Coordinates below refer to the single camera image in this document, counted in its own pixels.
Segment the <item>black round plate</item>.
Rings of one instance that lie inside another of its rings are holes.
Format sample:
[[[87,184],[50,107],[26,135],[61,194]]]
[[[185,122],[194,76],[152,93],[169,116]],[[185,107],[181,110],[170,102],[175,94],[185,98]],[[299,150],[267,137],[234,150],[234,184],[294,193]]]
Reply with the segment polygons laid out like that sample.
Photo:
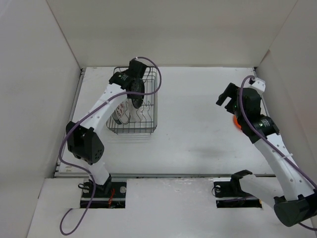
[[[144,84],[140,83],[140,84],[134,85],[132,87],[132,91],[133,92],[144,93],[145,92]],[[143,103],[143,99],[144,99],[144,95],[133,95],[133,97],[131,98],[132,105],[135,108],[141,107],[142,103]]]

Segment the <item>orange round plate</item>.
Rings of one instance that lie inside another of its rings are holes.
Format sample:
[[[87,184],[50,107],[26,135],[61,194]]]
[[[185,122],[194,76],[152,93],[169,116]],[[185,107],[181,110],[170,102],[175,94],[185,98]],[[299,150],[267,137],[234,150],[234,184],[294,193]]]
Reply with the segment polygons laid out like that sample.
[[[238,123],[236,116],[233,116],[233,123],[239,130],[241,130],[241,125]]]

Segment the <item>clear glass plate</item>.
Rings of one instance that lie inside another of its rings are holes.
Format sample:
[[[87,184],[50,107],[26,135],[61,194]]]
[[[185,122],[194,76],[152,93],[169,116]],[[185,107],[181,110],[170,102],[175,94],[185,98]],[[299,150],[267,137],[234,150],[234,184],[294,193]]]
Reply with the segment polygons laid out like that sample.
[[[129,112],[135,122],[141,122],[144,118],[143,107],[135,108],[132,104],[129,105]]]

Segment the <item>white plate red characters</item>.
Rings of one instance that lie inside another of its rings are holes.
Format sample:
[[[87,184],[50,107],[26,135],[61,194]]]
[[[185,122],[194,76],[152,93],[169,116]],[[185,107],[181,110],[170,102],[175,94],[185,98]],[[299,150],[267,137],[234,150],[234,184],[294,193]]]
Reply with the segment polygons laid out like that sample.
[[[120,103],[115,109],[118,124],[128,124],[130,121],[130,112],[128,109],[128,101]]]

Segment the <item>green rimmed white plate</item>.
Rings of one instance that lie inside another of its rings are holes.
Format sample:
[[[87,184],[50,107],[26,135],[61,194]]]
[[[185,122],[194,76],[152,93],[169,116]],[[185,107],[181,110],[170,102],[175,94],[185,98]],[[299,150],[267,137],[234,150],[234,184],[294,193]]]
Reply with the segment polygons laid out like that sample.
[[[117,124],[121,124],[121,121],[119,120],[116,111],[114,111],[111,116],[112,116],[112,119],[113,119]]]

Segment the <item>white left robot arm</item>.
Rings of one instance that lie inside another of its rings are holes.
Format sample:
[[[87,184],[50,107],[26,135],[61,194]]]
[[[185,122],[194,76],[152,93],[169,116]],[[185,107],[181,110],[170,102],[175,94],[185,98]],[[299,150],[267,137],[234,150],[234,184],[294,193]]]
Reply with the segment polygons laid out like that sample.
[[[78,122],[70,121],[66,125],[67,149],[82,161],[83,170],[90,175],[88,184],[98,196],[107,196],[111,189],[111,175],[102,160],[105,146],[100,133],[116,110],[120,118],[129,113],[125,105],[131,105],[133,109],[142,106],[146,95],[143,81],[146,69],[146,64],[132,59],[126,70],[113,74],[88,114]]]

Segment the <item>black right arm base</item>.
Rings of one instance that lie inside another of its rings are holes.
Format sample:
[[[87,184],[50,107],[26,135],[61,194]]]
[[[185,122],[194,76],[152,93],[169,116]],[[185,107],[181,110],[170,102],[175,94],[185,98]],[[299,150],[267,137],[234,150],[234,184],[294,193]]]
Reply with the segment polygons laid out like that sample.
[[[231,175],[230,178],[216,178],[213,180],[212,195],[216,198],[217,208],[262,208],[262,203],[249,193],[242,191],[240,179],[253,173],[242,170]]]

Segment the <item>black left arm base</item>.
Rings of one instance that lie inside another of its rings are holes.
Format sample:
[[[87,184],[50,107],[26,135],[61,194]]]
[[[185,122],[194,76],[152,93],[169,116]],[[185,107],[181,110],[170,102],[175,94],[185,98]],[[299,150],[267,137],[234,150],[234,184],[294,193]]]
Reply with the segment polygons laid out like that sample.
[[[124,209],[126,205],[127,183],[125,181],[112,181],[107,188],[96,185],[93,195],[93,183],[91,180],[78,184],[82,190],[80,208],[86,208],[93,198],[90,208],[92,209]]]

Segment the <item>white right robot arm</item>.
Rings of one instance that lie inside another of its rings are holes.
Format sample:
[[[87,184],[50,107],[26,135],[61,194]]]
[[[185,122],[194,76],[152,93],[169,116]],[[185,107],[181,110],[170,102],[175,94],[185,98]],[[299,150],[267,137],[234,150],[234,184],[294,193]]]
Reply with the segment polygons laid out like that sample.
[[[286,149],[274,121],[261,113],[261,96],[253,87],[240,88],[230,83],[219,96],[221,106],[229,98],[225,109],[236,116],[244,135],[264,156],[274,172],[280,192],[274,192],[249,170],[231,175],[217,197],[254,196],[268,204],[279,221],[287,226],[301,225],[317,214],[317,186],[295,164]]]

